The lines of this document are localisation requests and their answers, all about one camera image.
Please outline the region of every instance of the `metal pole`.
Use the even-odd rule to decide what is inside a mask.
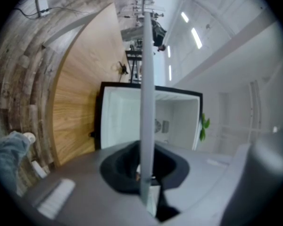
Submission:
[[[154,160],[154,66],[152,23],[149,12],[144,13],[142,80],[141,80],[141,200],[147,205]]]

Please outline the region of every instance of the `person's leg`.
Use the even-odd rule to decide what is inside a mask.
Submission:
[[[32,133],[10,133],[0,142],[0,181],[10,191],[17,190],[17,171],[29,146],[35,142]]]
[[[123,41],[141,39],[143,37],[143,26],[128,28],[121,31]]]

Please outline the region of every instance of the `sneaker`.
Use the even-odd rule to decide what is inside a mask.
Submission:
[[[24,133],[23,135],[28,138],[28,140],[29,140],[29,142],[30,142],[30,145],[33,144],[33,143],[35,143],[36,137],[34,136],[33,133],[26,132],[26,133]]]

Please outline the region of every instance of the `fluorescent light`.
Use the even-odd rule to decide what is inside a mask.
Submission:
[[[189,22],[189,18],[187,17],[187,15],[184,12],[181,13],[181,16],[183,17],[183,19],[185,20],[186,23]]]
[[[202,47],[202,43],[201,43],[201,41],[200,41],[200,38],[199,38],[199,36],[198,36],[198,33],[196,32],[196,29],[195,28],[192,28],[192,34],[193,34],[193,37],[194,37],[194,39],[195,39],[195,42],[196,42],[196,44],[197,44],[197,47],[198,47],[198,49],[200,49],[201,47]]]
[[[169,65],[169,80],[172,80],[172,67]]]
[[[168,56],[169,56],[169,58],[171,57],[170,46],[168,46]]]

